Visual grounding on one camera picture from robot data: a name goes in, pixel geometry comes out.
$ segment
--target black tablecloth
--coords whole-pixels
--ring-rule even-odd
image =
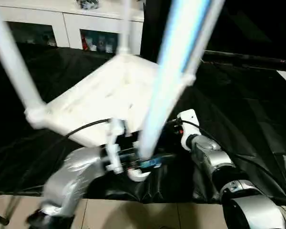
[[[22,45],[20,50],[44,101],[49,102],[111,58],[69,48]],[[270,70],[201,64],[171,117],[194,108],[200,125],[233,155],[252,160],[269,171],[280,185],[286,176],[286,81]],[[0,194],[14,194],[25,171],[42,151],[61,136],[34,130],[0,64]],[[108,173],[91,183],[87,198],[150,202],[217,202],[171,133],[163,132],[159,147],[177,154],[175,161],[155,169],[146,181],[132,182],[125,174]],[[22,195],[39,195],[47,178],[80,145],[71,140],[49,150],[19,187]],[[258,167],[233,161],[275,201],[286,204],[280,186]]]

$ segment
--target floor tile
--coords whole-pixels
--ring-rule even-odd
[[[227,229],[218,204],[178,204],[181,229]]]
[[[11,196],[0,196],[0,216],[4,216],[6,207],[10,202]],[[40,197],[19,197],[19,204],[17,205],[10,223],[6,226],[6,229],[28,229],[26,224],[26,218],[32,214],[38,207],[42,200]],[[76,217],[74,219],[71,229],[81,229],[83,217],[85,213],[87,200],[83,199],[79,203],[76,211]]]
[[[180,229],[176,204],[88,200],[82,229]]]

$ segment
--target white pole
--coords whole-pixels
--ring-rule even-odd
[[[24,107],[28,110],[36,110],[43,107],[44,102],[31,79],[12,34],[7,24],[1,18],[0,61]]]
[[[165,121],[178,99],[174,92],[182,82],[192,48],[198,45],[211,1],[174,0],[171,5],[151,105],[139,135],[138,154],[141,159],[149,159],[153,155]],[[206,43],[202,40],[200,46],[204,47]]]
[[[191,59],[187,65],[185,73],[195,74],[199,64],[200,58],[204,54],[205,47],[210,40],[212,31],[216,25],[217,18],[221,12],[225,0],[214,0],[211,2],[209,11],[205,17],[203,27],[201,28],[200,35],[197,39],[197,45],[194,47]]]
[[[129,49],[129,33],[130,33],[130,12],[131,12],[131,0],[123,0],[122,10],[122,29],[119,35],[119,54],[127,54]]]

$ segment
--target white cabinet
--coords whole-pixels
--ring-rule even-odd
[[[67,34],[71,48],[82,49],[80,30],[119,33],[121,20],[64,13]],[[131,22],[130,48],[133,54],[140,54],[143,22]]]
[[[140,54],[144,13],[132,0],[130,48]],[[82,49],[81,30],[119,33],[122,0],[100,0],[100,7],[82,10],[75,0],[0,0],[5,21],[52,26],[59,47]]]
[[[5,21],[50,25],[52,26],[57,46],[70,46],[61,12],[0,7],[0,14]]]

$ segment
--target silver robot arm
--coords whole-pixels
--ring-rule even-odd
[[[28,218],[32,229],[71,228],[75,210],[88,185],[106,173],[101,148],[71,152],[43,189],[40,209]]]
[[[274,202],[259,190],[232,162],[229,155],[199,129],[184,121],[195,120],[194,110],[181,112],[183,147],[210,179],[218,193],[230,229],[286,229],[284,217]]]

